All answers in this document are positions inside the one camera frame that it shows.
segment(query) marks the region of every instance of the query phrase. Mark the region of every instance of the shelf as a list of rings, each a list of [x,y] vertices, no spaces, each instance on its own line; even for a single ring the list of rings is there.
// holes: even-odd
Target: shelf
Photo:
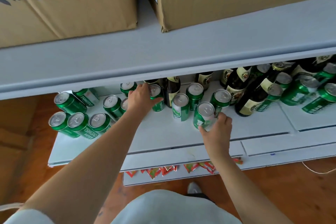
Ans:
[[[181,86],[181,92],[185,92],[186,88],[187,85]],[[212,93],[218,88],[221,88],[218,81],[211,82],[203,101],[209,101]],[[117,95],[121,99],[125,98],[123,94]],[[88,109],[89,116],[97,112],[105,112],[102,105],[104,98],[100,98],[99,105]],[[232,140],[292,131],[292,126],[279,105],[271,106],[266,112],[256,112],[250,117],[237,115],[233,107],[226,109],[225,113],[233,119]],[[193,116],[194,112],[190,112],[188,120],[178,122],[173,118],[172,110],[168,107],[161,112],[149,112],[140,124],[128,153],[136,154],[203,145],[203,138],[193,125]],[[48,161],[49,165],[70,162],[96,139],[89,140],[84,137],[73,139],[58,133]]]
[[[162,34],[138,28],[0,49],[0,99],[336,53],[336,0],[308,0]]]
[[[314,128],[336,126],[336,105],[331,105],[317,114],[302,111],[297,106],[288,106],[279,102],[296,130],[309,130]]]

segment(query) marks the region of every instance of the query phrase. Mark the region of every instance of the green beer can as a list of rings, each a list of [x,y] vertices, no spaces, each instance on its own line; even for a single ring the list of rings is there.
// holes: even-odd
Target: green beer can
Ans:
[[[186,90],[186,95],[189,98],[189,110],[195,111],[204,96],[203,86],[197,82],[191,83]]]
[[[85,113],[87,111],[87,107],[81,101],[67,92],[58,93],[54,98],[54,103],[59,109],[69,114],[76,112]]]
[[[258,107],[258,112],[264,112],[267,110],[268,107],[274,102],[277,102],[280,98],[282,93],[284,92],[283,88],[279,84],[273,84],[269,90],[267,91],[268,97],[262,102]]]
[[[186,121],[189,116],[189,98],[186,94],[178,93],[171,103],[173,117],[178,121]]]
[[[276,77],[275,83],[279,84],[283,90],[288,89],[289,85],[292,82],[292,77],[289,74],[281,72]]]
[[[163,98],[163,94],[161,92],[161,87],[157,84],[151,84],[149,85],[149,92],[150,92],[150,98],[151,99],[156,99],[156,98]],[[163,100],[160,103],[157,103],[156,105],[153,106],[153,111],[154,112],[160,112],[164,108],[163,105]]]
[[[229,91],[224,89],[216,90],[212,96],[210,103],[215,107],[215,118],[218,117],[218,114],[226,107],[230,105],[231,94]]]
[[[89,125],[95,132],[99,134],[105,133],[115,122],[105,113],[99,112],[89,120]]]
[[[70,117],[70,114],[66,112],[57,112],[57,113],[54,113],[53,116],[50,117],[48,124],[49,126],[51,126],[53,130],[56,130],[69,137],[77,138],[80,136],[80,134],[77,134],[75,131],[72,131],[68,127],[69,117]]]
[[[120,117],[124,114],[121,109],[121,99],[116,95],[108,95],[103,101],[103,108],[115,120],[119,120]]]
[[[199,126],[206,128],[215,118],[215,107],[209,102],[201,102],[194,113],[194,126],[198,129]]]
[[[120,90],[122,93],[125,94],[126,97],[128,97],[128,92],[131,90],[135,90],[137,88],[137,83],[136,82],[126,82],[126,83],[121,83],[120,84]]]
[[[88,123],[89,123],[89,116],[81,112],[74,113],[68,119],[68,126],[72,131],[75,131],[76,133],[88,139],[93,139],[98,136],[98,133],[95,132],[88,125]]]
[[[306,97],[315,92],[319,81],[308,75],[301,75],[281,96],[281,102],[294,106],[303,103]]]
[[[317,92],[309,96],[303,104],[302,110],[316,114],[334,103],[336,103],[336,84],[327,83],[323,88],[319,88]]]
[[[72,94],[88,107],[95,106],[99,103],[99,98],[90,89],[73,90]]]

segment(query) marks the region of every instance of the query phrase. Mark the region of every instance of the wooden floor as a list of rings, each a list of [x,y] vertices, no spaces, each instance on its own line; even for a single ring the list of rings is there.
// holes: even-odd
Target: wooden floor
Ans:
[[[35,135],[33,148],[11,198],[12,202],[26,201],[44,182],[62,168],[47,167],[57,134],[47,124],[49,117],[58,111],[53,104],[53,96],[52,94],[42,96],[37,107],[31,124],[31,133]],[[306,164],[316,171],[325,172],[336,167],[336,158],[319,159],[306,162]],[[294,223],[336,223],[336,172],[317,175],[306,169],[302,163],[244,172]],[[153,189],[167,189],[185,194],[191,181],[197,182],[203,192],[219,207],[237,216],[218,175],[123,187],[122,174],[120,174],[95,224],[110,223],[128,202]]]

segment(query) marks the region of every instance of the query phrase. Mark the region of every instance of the shoe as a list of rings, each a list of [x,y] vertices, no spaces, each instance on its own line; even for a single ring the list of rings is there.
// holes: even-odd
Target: shoe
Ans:
[[[197,193],[202,193],[202,190],[195,182],[191,182],[188,185],[187,193],[188,194],[197,194]]]

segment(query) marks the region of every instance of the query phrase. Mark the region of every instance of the bottle label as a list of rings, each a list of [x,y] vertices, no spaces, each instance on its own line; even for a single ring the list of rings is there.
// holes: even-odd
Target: bottle label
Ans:
[[[237,75],[239,76],[239,78],[245,82],[247,80],[247,78],[249,78],[250,75],[250,70],[245,70],[243,67],[238,67],[237,68]]]
[[[167,79],[172,81],[172,82],[179,82],[179,80],[180,80],[178,76],[167,77]]]
[[[198,83],[207,89],[209,87],[211,76],[212,74],[208,74],[208,75],[199,74]]]
[[[222,76],[220,77],[220,81],[226,85],[227,81],[228,81],[228,78],[229,78],[229,75],[232,73],[232,69],[225,69],[223,72],[222,72]]]
[[[270,80],[268,80],[267,78],[265,78],[262,82],[261,82],[261,87],[264,89],[264,91],[266,91],[266,93],[269,91],[270,87],[273,85],[273,82],[271,82]]]
[[[247,100],[246,104],[243,106],[243,108],[239,111],[241,114],[244,115],[251,115],[253,112],[255,112],[258,109],[258,106],[261,105],[262,102],[255,102],[251,99]]]
[[[229,91],[229,93],[231,94],[230,104],[234,104],[242,96],[245,89],[236,90],[236,89],[231,88],[230,86],[227,86],[226,90]]]
[[[180,92],[180,90],[178,90],[177,92],[175,92],[175,93],[168,93],[168,95],[169,95],[169,104],[170,104],[170,106],[171,106],[171,102],[173,101],[173,98],[175,97],[175,95],[177,94],[177,93],[179,93]]]

